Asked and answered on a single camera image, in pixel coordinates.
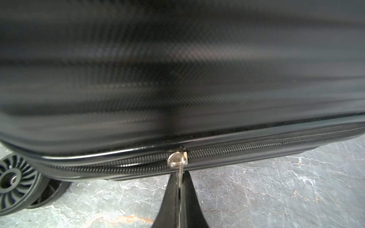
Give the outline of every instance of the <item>carbon fiber texture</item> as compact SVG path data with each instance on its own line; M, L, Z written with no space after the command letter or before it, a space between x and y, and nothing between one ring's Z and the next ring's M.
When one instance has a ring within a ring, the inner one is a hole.
M365 112L363 1L8 1L0 139L42 154Z

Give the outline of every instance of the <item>zipper pull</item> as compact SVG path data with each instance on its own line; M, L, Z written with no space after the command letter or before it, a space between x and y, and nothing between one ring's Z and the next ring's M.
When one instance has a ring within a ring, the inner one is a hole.
M173 169L179 169L179 192L178 192L178 203L179 203L179 213L178 213L178 227L181 228L181 186L183 184L183 168L184 165L188 163L188 155L184 151L176 151L172 153L167 159L167 165Z
M179 169L179 188L181 188L183 180L183 168L188 164L188 155L186 151L176 151L167 159L167 164L170 168Z

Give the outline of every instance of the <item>metal zipper slider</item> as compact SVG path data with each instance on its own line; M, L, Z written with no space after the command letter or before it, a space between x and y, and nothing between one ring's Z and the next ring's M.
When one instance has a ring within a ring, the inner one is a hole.
M183 180L183 167L188 164L188 156L184 151L176 151L167 159L167 164L173 169L179 169L179 188L181 188Z
M178 214L178 228L181 228L181 186L183 184L183 168L188 163L187 153L184 151L176 151L172 153L167 159L167 164L173 169L179 169L179 192L178 192L178 203L179 203L179 214Z

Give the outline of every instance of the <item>suitcase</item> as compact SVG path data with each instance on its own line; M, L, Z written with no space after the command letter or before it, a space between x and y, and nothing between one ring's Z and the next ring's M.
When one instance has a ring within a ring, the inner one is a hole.
M62 181L311 150L365 132L353 1L9 1L0 139Z

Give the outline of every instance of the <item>zipper teeth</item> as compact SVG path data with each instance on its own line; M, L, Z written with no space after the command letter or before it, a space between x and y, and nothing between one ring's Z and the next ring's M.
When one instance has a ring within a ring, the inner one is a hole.
M353 128L350 130L342 130L329 133L314 134L314 135L288 137L282 139L265 139L253 142L216 146L198 150L191 150L187 153L187 156L188 156L188 161L193 161L199 159L212 158L215 156L224 156L237 152L257 150L261 148L296 145L310 141L331 139L335 138L336 135L343 134L344 132L355 131L364 128L365 127ZM165 163L164 165L150 164L152 162L166 161L170 154L171 152L149 154L111 162L104 162L89 166L54 166L54 165L46 165L46 166L60 171L67 171L79 174L143 175L143 174L158 173L170 170L171 168L167 166L167 163Z
M146 164L156 161L166 160L170 156L171 152L161 152L156 154L147 154L143 156L137 156L132 158L125 158L121 160L98 163L93 165L87 165L89 167L98 167L98 166L118 166L118 167L128 167L135 166L140 164Z

